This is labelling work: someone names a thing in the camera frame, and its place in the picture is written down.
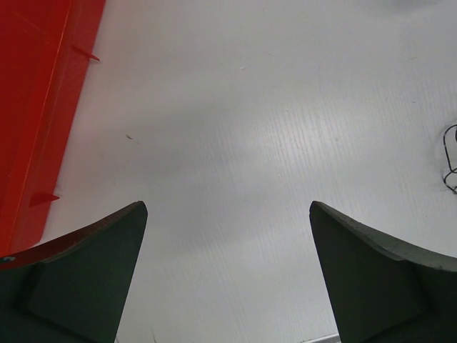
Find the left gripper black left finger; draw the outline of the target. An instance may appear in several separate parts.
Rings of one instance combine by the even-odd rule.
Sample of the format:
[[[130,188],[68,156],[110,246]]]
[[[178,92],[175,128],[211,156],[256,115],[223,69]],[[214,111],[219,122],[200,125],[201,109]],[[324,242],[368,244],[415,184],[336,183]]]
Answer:
[[[134,202],[1,258],[2,342],[114,342],[148,212]]]

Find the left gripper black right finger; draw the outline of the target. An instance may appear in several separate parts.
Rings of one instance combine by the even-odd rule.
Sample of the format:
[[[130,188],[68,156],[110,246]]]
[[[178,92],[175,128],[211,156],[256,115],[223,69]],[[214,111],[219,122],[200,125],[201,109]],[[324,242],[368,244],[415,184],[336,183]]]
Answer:
[[[456,341],[456,258],[323,202],[312,202],[309,216],[342,342]]]

